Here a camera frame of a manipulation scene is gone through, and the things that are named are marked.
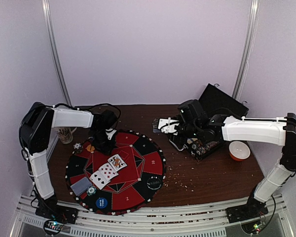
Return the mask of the dealt playing card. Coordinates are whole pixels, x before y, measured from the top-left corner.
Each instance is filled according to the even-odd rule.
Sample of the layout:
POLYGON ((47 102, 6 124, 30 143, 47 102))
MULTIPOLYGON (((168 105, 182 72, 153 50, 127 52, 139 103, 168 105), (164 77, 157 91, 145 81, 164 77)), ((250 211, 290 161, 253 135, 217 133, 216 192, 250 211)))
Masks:
POLYGON ((72 189, 73 193, 76 196, 81 195, 89 187, 90 187, 90 182, 85 181, 85 180, 80 180, 79 182, 76 182, 76 183, 74 183, 73 185, 70 186, 70 188, 72 189))
POLYGON ((89 181, 89 179, 84 177, 84 178, 80 179, 79 181, 75 182, 74 184, 72 184, 71 189, 76 193, 83 193, 91 186, 92 186, 92 184, 89 181))

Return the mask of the orange big blind button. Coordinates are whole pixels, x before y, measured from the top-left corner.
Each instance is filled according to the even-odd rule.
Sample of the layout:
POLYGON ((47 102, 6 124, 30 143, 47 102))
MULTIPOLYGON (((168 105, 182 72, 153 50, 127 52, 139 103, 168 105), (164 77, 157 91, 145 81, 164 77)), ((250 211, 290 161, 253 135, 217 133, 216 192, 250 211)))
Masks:
POLYGON ((88 145, 86 149, 87 149, 88 152, 94 152, 95 151, 95 148, 92 145, 88 145))

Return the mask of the poker chip stack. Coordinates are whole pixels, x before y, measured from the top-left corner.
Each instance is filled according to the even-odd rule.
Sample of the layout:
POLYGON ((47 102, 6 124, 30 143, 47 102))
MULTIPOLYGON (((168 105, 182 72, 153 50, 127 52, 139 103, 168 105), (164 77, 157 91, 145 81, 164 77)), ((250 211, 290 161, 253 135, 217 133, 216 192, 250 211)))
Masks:
POLYGON ((75 153, 81 153, 83 151, 83 145, 81 143, 75 143, 73 145, 73 149, 75 153))
POLYGON ((94 187, 94 186, 91 186, 91 187, 89 187, 88 189, 87 189, 87 195, 88 196, 93 196, 93 195, 95 195, 95 193, 96 193, 96 188, 94 187))

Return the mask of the clear dealer button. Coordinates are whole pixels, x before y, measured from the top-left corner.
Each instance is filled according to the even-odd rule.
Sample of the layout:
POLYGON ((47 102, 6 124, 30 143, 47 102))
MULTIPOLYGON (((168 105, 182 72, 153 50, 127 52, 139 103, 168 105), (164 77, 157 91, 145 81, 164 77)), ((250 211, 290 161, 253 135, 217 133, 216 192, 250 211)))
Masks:
POLYGON ((147 187, 150 190, 159 190, 162 187, 162 180, 157 176, 151 176, 147 180, 147 187))

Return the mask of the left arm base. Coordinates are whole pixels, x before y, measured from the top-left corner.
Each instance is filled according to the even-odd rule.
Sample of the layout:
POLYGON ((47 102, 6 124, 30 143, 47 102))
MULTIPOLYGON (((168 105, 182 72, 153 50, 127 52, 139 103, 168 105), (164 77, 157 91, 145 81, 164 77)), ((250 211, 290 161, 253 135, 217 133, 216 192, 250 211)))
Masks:
POLYGON ((63 224, 75 224, 78 210, 72 207, 61 205, 48 206, 46 203, 39 203, 35 214, 63 224))

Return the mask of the blue small blind button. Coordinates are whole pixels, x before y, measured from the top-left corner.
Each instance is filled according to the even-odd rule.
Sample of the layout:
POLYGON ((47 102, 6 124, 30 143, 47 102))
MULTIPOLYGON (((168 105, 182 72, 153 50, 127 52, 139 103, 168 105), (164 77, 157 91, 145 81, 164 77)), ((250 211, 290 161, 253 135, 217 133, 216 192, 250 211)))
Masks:
POLYGON ((98 209, 103 209, 106 208, 108 205, 108 201, 104 197, 100 197, 96 200, 96 206, 98 209))

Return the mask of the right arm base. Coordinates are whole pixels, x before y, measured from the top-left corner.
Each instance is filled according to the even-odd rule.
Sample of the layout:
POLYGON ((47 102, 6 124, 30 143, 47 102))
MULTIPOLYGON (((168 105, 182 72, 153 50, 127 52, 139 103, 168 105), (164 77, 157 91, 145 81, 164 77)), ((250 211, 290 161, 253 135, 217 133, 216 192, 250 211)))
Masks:
POLYGON ((229 223, 242 222, 249 219, 260 217, 261 214, 268 214, 269 211, 265 204, 244 204, 234 207, 229 207, 226 210, 226 215, 229 223))

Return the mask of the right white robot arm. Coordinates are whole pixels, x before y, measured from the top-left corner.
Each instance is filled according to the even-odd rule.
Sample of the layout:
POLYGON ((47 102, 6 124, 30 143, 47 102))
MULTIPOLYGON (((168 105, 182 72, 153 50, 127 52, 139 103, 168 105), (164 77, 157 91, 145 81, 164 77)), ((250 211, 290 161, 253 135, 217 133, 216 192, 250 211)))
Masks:
POLYGON ((296 173, 296 115, 285 117, 247 118, 233 114, 207 117, 198 100, 188 100, 178 106, 182 121, 175 126, 179 135, 197 138, 202 143, 246 141, 282 147, 282 156, 254 189, 253 200, 245 204, 243 214, 255 217, 273 193, 296 173))

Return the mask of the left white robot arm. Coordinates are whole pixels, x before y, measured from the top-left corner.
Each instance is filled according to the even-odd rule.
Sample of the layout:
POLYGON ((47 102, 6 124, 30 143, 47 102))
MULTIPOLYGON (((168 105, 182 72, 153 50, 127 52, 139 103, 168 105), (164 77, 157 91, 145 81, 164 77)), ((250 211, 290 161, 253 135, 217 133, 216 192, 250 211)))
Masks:
POLYGON ((94 113, 91 108, 72 107, 63 103, 52 106, 33 103, 21 120, 19 142, 24 159, 30 165, 30 174, 37 192, 43 200, 55 195, 47 167, 51 130, 59 127, 89 129, 89 135, 93 138, 92 146, 109 155, 115 146, 115 124, 120 115, 108 109, 94 113))

